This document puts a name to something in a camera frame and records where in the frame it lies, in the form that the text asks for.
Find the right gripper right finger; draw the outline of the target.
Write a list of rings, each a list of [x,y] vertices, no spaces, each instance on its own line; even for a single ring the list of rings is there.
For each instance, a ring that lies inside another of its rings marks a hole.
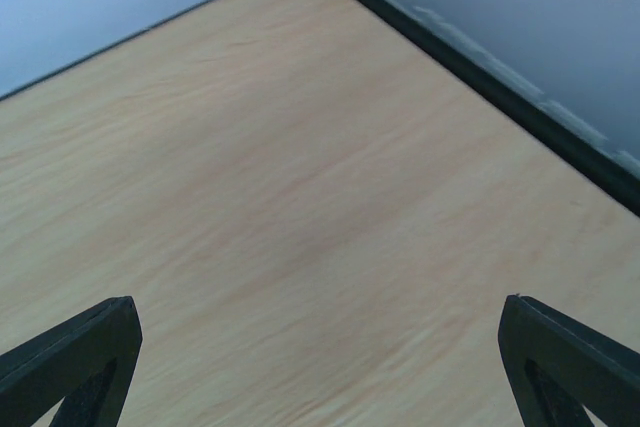
[[[523,424],[639,424],[639,354],[530,296],[509,295],[498,344]]]

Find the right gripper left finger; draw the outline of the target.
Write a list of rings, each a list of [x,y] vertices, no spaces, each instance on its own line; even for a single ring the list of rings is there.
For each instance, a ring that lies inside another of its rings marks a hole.
[[[115,426],[142,344],[130,296],[108,298],[1,355],[1,424]]]

